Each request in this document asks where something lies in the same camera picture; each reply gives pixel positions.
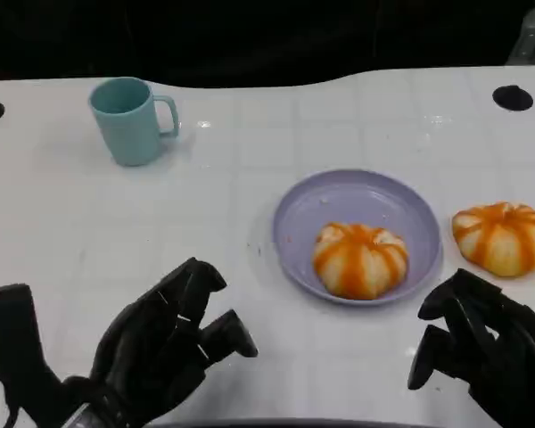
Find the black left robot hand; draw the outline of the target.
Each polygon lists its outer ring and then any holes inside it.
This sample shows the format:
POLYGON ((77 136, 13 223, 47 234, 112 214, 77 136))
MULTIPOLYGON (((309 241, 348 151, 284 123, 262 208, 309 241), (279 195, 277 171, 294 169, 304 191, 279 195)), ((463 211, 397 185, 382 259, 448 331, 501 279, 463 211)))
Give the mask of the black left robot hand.
POLYGON ((213 265, 190 258, 117 315, 89 375, 112 426, 143 427, 184 402, 213 365, 258 356, 234 310, 201 325, 211 294, 225 288, 213 265))

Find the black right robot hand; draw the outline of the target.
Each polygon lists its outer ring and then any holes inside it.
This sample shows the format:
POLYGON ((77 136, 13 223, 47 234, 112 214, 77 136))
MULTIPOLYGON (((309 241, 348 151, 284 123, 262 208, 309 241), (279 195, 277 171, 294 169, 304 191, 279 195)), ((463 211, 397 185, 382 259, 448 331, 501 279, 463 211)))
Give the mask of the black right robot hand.
POLYGON ((429 324, 407 386, 422 388, 435 371, 469 385, 469 394, 502 427, 535 427, 535 311, 465 270, 424 299, 418 316, 429 324))

